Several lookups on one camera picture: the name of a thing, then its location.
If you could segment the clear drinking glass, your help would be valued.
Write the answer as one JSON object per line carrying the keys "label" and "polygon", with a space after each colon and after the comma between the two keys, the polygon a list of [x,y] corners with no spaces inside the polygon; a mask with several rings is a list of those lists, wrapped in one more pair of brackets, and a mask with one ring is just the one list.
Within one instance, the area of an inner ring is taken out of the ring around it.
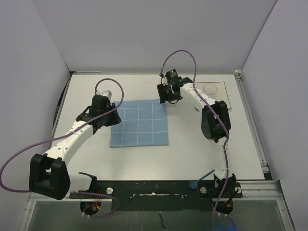
{"label": "clear drinking glass", "polygon": [[203,86],[203,91],[204,91],[205,94],[212,96],[212,95],[217,94],[218,88],[217,88],[216,85],[214,85],[212,83],[206,83]]}

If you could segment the blue grid placemat cloth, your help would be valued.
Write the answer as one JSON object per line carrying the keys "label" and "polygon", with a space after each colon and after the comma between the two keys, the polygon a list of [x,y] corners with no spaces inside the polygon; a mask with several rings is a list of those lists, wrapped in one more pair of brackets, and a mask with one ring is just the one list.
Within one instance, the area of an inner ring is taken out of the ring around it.
{"label": "blue grid placemat cloth", "polygon": [[111,128],[110,148],[169,145],[166,104],[123,101],[117,112],[121,122]]}

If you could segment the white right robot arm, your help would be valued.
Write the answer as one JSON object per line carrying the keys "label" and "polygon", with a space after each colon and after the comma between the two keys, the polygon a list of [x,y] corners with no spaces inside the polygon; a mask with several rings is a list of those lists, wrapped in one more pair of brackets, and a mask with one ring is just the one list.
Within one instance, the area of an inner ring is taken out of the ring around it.
{"label": "white right robot arm", "polygon": [[175,69],[159,76],[161,80],[157,90],[160,103],[176,104],[186,99],[201,112],[201,132],[211,142],[215,158],[214,176],[221,180],[215,183],[214,190],[218,196],[226,196],[231,192],[231,184],[224,179],[233,173],[227,154],[231,121],[226,102],[207,96],[193,80],[178,76]]}

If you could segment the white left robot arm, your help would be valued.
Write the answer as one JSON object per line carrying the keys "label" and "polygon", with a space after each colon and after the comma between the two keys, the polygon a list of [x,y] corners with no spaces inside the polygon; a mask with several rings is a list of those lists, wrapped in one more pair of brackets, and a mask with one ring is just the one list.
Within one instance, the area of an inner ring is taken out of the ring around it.
{"label": "white left robot arm", "polygon": [[94,95],[92,103],[77,116],[66,137],[47,150],[36,154],[30,161],[29,190],[56,200],[68,193],[81,191],[86,197],[94,197],[99,189],[94,175],[69,173],[67,166],[82,144],[101,127],[121,122],[111,92]]}

